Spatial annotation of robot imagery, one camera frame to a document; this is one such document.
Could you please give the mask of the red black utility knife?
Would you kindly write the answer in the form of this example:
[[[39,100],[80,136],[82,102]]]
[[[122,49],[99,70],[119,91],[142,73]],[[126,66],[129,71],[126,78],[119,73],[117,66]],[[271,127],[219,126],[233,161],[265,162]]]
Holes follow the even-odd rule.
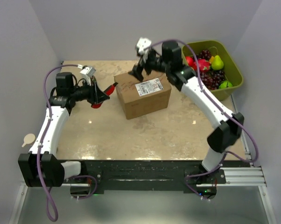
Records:
[[[114,92],[115,87],[118,85],[117,82],[114,82],[112,85],[108,86],[104,91],[100,90],[97,84],[94,87],[94,101],[91,103],[91,107],[98,109],[104,101],[110,99],[110,95]]]

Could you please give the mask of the brown cardboard express box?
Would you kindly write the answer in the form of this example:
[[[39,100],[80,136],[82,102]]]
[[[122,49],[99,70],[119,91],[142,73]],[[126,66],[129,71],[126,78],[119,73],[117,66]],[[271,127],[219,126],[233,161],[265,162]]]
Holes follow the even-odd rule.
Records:
[[[171,84],[164,73],[152,71],[142,82],[128,73],[114,77],[115,90],[126,119],[134,119],[168,107]]]

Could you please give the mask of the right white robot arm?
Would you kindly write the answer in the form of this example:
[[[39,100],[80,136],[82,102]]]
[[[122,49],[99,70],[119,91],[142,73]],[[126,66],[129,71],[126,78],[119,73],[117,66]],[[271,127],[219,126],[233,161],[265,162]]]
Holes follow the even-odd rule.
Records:
[[[215,170],[219,168],[228,148],[240,138],[244,116],[239,112],[233,113],[211,94],[198,72],[183,62],[182,49],[177,40],[166,40],[161,45],[162,53],[158,54],[152,42],[141,37],[135,46],[140,59],[129,74],[143,81],[143,71],[147,74],[152,71],[165,73],[167,80],[189,97],[208,118],[214,130],[207,138],[209,150],[202,161],[199,178],[204,183],[210,183],[215,179]]]

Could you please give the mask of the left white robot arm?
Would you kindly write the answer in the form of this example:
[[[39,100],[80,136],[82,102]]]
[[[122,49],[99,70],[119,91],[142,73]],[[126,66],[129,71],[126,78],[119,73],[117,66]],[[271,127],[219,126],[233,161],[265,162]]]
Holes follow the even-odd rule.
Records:
[[[18,164],[24,181],[29,187],[60,187],[71,178],[77,183],[87,180],[88,172],[79,161],[60,162],[56,151],[63,126],[76,102],[86,100],[94,109],[109,100],[116,84],[100,90],[94,75],[82,70],[82,85],[70,72],[56,75],[56,86],[51,91],[44,123],[39,135],[27,154],[21,154]]]

